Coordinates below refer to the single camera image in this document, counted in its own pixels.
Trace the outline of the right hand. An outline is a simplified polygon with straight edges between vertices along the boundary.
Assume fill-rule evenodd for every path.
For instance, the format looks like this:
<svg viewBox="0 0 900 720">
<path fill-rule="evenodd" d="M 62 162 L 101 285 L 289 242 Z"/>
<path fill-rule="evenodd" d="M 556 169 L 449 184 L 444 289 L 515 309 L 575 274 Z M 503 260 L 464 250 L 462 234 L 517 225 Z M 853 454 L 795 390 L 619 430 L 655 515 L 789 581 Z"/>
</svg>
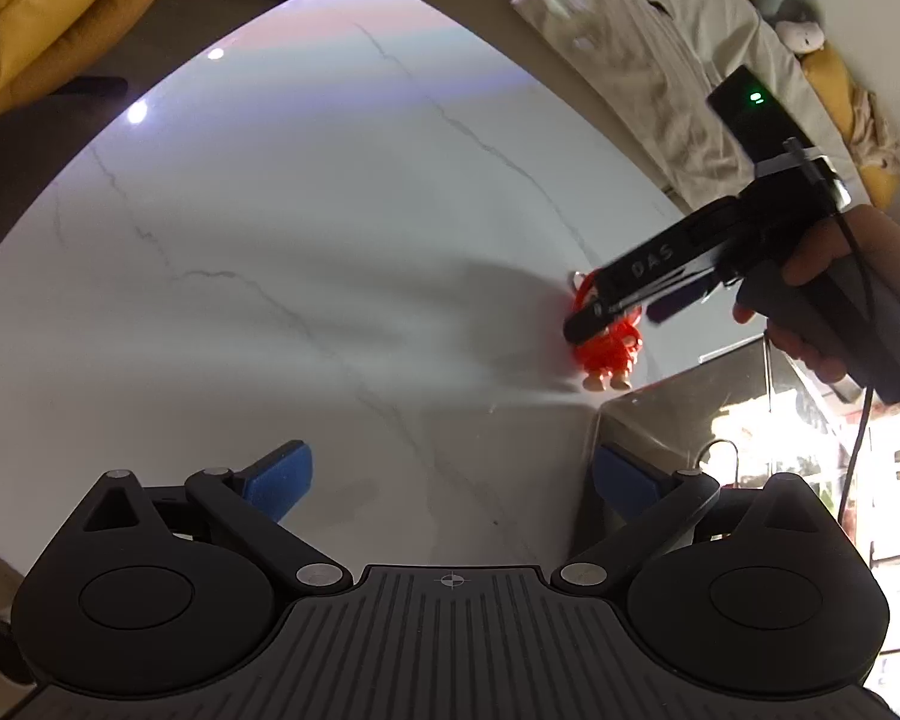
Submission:
<svg viewBox="0 0 900 720">
<path fill-rule="evenodd" d="M 873 206 L 764 232 L 733 318 L 766 319 L 770 341 L 818 379 L 850 377 L 900 401 L 900 226 Z"/>
</svg>

